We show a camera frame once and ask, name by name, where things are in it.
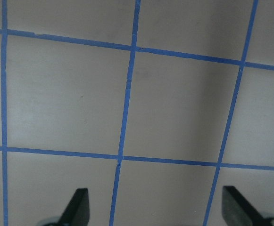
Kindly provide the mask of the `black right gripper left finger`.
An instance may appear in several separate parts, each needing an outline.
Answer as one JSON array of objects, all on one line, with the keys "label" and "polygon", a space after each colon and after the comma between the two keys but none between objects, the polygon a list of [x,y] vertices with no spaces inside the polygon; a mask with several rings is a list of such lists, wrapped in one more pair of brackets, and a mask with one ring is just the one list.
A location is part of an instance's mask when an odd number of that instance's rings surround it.
[{"label": "black right gripper left finger", "polygon": [[55,221],[47,220],[40,226],[87,226],[90,221],[89,192],[87,188],[78,188],[63,211]]}]

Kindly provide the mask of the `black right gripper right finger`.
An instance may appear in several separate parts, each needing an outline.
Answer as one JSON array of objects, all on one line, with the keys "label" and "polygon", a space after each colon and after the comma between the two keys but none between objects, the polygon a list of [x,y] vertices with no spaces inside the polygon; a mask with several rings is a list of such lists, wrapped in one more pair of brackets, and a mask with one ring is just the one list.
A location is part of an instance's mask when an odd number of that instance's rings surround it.
[{"label": "black right gripper right finger", "polygon": [[234,186],[222,188],[222,217],[228,226],[274,226],[274,217],[263,217]]}]

